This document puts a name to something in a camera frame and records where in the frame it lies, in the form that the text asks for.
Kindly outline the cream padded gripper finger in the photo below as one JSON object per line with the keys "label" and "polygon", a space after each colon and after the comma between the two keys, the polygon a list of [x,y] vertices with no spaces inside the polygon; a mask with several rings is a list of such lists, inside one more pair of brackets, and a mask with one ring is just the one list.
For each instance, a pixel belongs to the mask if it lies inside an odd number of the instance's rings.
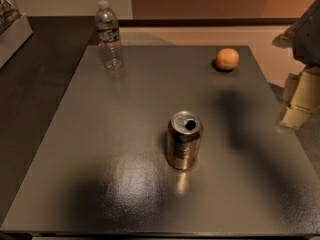
{"label": "cream padded gripper finger", "polygon": [[299,129],[320,106],[320,68],[306,66],[286,79],[279,124]]}

